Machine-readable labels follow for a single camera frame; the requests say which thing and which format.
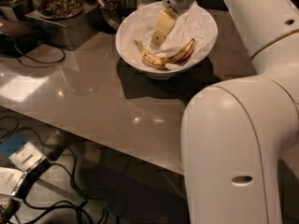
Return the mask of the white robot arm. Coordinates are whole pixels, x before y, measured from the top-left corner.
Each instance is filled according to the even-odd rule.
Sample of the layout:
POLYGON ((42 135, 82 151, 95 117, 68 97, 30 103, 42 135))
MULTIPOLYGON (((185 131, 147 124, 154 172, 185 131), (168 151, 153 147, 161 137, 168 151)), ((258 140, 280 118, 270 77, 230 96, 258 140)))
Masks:
POLYGON ((282 224, 278 160, 298 140, 298 9, 224 0, 256 72, 198 92, 181 122, 192 224, 282 224))

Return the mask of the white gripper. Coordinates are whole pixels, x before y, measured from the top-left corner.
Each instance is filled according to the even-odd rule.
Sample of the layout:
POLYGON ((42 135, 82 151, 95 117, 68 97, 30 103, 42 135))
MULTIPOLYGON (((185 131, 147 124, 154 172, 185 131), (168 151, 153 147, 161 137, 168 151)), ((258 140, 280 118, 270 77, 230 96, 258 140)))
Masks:
POLYGON ((158 16, 151 43, 160 47, 171 33, 177 20, 177 14, 186 12, 195 0, 162 0, 163 9, 158 16))

